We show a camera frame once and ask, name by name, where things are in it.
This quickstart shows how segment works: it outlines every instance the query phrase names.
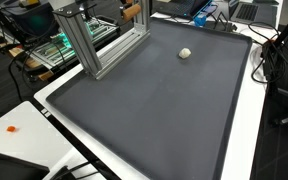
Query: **white ball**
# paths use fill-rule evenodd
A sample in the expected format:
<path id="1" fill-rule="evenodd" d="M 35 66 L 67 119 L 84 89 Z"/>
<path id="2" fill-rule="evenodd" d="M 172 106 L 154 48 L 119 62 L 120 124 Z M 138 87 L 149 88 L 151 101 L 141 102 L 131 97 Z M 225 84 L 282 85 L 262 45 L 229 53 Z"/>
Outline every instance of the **white ball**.
<path id="1" fill-rule="evenodd" d="M 187 48 L 184 48 L 181 50 L 181 52 L 179 53 L 179 56 L 182 58 L 182 59 L 186 59 L 188 58 L 189 56 L 191 55 L 191 51 Z"/>

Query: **desk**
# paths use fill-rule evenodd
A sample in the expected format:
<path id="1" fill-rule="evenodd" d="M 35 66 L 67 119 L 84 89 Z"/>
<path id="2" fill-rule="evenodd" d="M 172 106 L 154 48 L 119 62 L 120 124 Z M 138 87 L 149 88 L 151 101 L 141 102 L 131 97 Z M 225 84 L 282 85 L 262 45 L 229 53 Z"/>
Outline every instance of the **desk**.
<path id="1" fill-rule="evenodd" d="M 18 130 L 6 131 L 10 125 Z M 47 121 L 47 119 L 29 102 L 23 102 L 0 118 L 0 153 L 40 164 L 49 168 L 50 173 L 44 180 L 50 179 L 60 168 L 73 168 L 87 160 Z M 87 165 L 75 172 L 81 177 L 97 170 Z M 85 178 L 104 180 L 101 174 Z"/>
<path id="2" fill-rule="evenodd" d="M 279 2 L 278 18 L 282 7 L 282 0 Z M 247 26 L 236 24 L 240 30 Z M 225 157 L 222 172 L 222 180 L 246 180 L 249 179 L 253 156 L 255 152 L 258 128 L 260 124 L 262 108 L 265 97 L 265 86 L 255 83 L 251 79 L 251 72 L 259 63 L 261 49 L 253 45 L 248 62 L 245 68 L 240 95 L 235 110 L 231 135 Z M 96 139 L 84 132 L 68 118 L 63 116 L 48 102 L 46 97 L 54 90 L 82 71 L 81 65 L 67 72 L 65 75 L 39 91 L 34 95 L 46 109 L 49 110 L 64 126 L 66 126 L 77 138 L 79 138 L 95 155 L 98 156 L 109 168 L 111 168 L 121 179 L 147 179 L 117 155 L 112 153 Z"/>

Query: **gray mat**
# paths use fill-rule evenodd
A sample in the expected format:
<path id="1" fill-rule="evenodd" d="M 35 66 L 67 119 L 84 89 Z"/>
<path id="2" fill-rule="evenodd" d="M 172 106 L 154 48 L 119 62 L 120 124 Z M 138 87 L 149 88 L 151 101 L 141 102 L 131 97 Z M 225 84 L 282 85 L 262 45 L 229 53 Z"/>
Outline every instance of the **gray mat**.
<path id="1" fill-rule="evenodd" d="M 153 20 L 151 36 L 104 79 L 80 73 L 47 100 L 149 178 L 219 179 L 250 46 Z"/>

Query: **orange object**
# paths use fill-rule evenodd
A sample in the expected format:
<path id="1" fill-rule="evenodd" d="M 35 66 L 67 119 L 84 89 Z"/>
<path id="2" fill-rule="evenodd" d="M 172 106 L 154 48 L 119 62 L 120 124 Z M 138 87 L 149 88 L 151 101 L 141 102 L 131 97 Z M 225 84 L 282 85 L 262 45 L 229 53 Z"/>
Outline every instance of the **orange object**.
<path id="1" fill-rule="evenodd" d="M 9 126 L 6 129 L 6 131 L 8 131 L 8 132 L 14 132 L 15 130 L 16 130 L 16 128 L 14 126 Z"/>
<path id="2" fill-rule="evenodd" d="M 123 19 L 125 22 L 131 20 L 134 16 L 136 16 L 139 12 L 141 12 L 141 6 L 138 4 L 133 5 L 132 7 L 123 11 Z"/>

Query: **white table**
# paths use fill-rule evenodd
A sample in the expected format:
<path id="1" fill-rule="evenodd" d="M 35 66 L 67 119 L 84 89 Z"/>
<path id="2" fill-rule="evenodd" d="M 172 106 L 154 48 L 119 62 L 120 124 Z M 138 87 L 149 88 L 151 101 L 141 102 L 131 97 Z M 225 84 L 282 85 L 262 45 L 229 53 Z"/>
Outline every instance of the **white table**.
<path id="1" fill-rule="evenodd" d="M 277 25 L 281 14 L 283 0 L 279 0 Z M 163 17 L 161 14 L 154 14 L 153 16 Z M 253 38 L 254 33 L 247 31 L 247 25 L 238 24 L 238 32 L 250 35 Z M 273 36 L 275 33 L 272 30 L 265 28 L 254 28 L 257 31 Z M 260 61 L 261 49 L 258 45 L 253 45 L 250 56 L 248 58 L 243 81 L 239 93 L 239 99 L 234 115 L 231 135 L 225 157 L 225 163 L 222 172 L 222 180 L 247 180 L 250 177 L 255 146 L 257 141 L 257 134 L 262 114 L 262 108 L 265 97 L 265 86 L 258 84 L 251 79 L 253 69 Z M 91 135 L 79 128 L 63 114 L 53 108 L 47 101 L 46 97 L 53 91 L 59 88 L 62 84 L 74 77 L 77 73 L 82 71 L 82 66 L 78 65 L 62 77 L 40 90 L 34 95 L 35 99 L 39 101 L 49 112 L 51 112 L 65 127 L 67 127 L 77 138 L 79 138 L 98 158 L 100 158 L 109 168 L 112 169 L 121 179 L 147 179 L 143 174 L 135 170 L 132 166 L 127 164 L 104 145 L 98 142 Z"/>
<path id="2" fill-rule="evenodd" d="M 6 131 L 15 126 L 15 132 Z M 50 179 L 63 166 L 73 168 L 87 160 L 58 132 L 50 122 L 30 103 L 23 102 L 0 118 L 0 153 L 24 161 L 43 165 L 50 173 L 44 180 Z M 87 165 L 75 172 L 81 177 L 97 170 Z M 86 180 L 104 180 L 101 174 L 95 174 Z"/>

